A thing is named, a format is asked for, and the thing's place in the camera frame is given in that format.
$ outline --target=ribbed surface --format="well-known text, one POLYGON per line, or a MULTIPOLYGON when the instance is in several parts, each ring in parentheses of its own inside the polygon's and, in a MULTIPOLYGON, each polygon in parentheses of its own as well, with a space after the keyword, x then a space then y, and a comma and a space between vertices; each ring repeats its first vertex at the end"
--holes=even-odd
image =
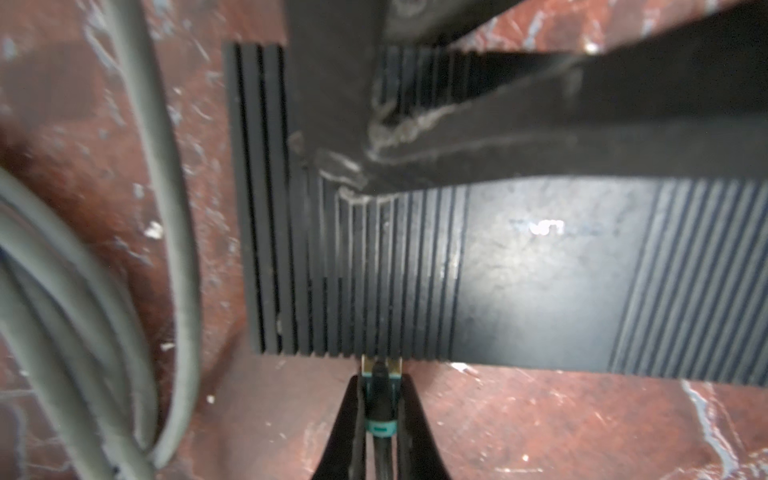
POLYGON ((768 184, 665 180, 612 372, 765 386, 768 184))
MULTIPOLYGON (((243 132, 233 162, 255 347, 448 359, 468 188, 341 198, 287 147, 296 119, 282 51, 228 48, 239 59, 228 65, 240 106, 230 123, 243 132)), ((452 85, 468 84, 444 51, 390 48, 383 57, 380 100, 401 113, 442 103, 438 90, 448 101, 452 85)))

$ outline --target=black heat sink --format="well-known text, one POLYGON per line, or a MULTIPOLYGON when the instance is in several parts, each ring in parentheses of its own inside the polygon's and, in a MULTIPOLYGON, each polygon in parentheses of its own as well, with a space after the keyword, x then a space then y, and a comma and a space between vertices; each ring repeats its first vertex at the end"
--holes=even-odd
MULTIPOLYGON (((282 50, 224 52, 260 352, 768 382, 765 183, 561 177, 340 194, 297 153, 282 50)), ((493 88, 505 80, 495 61, 388 48, 382 118, 493 88)))

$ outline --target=teal connector band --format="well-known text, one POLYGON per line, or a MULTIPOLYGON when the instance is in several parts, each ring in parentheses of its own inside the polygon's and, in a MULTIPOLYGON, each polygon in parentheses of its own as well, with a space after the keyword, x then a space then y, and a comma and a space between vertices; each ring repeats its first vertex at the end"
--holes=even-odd
POLYGON ((366 430, 375 437, 388 439, 397 433, 397 421, 377 422, 376 420, 366 420, 366 430))

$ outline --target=black cable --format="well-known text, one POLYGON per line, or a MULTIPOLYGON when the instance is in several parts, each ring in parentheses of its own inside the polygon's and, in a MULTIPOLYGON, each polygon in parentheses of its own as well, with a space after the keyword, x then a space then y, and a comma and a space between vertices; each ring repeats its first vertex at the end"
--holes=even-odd
POLYGON ((376 480, 392 480, 392 437, 373 437, 373 463, 376 480))

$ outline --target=red painted surface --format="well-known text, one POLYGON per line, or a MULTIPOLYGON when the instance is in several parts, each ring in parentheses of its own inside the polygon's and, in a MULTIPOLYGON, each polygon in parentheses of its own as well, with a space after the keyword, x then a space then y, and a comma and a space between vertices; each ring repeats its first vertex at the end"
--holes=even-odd
MULTIPOLYGON (((0 163, 128 285, 165 410, 174 365, 173 350, 161 349, 173 338, 164 245, 144 235, 158 219, 154 195, 96 4, 0 3, 0 163)), ((464 43, 602 50, 708 5, 529 0, 464 43)), ((247 348, 220 54, 226 39, 284 43, 280 5, 146 6, 187 173, 204 299, 204 388, 177 460, 159 477, 309 478, 355 365, 259 357, 247 348)), ((0 353, 0 478, 74 478, 23 376, 4 346, 0 353)), ((768 478, 763 390, 492 367, 409 369, 455 478, 721 478, 724 465, 733 469, 729 478, 768 478)))

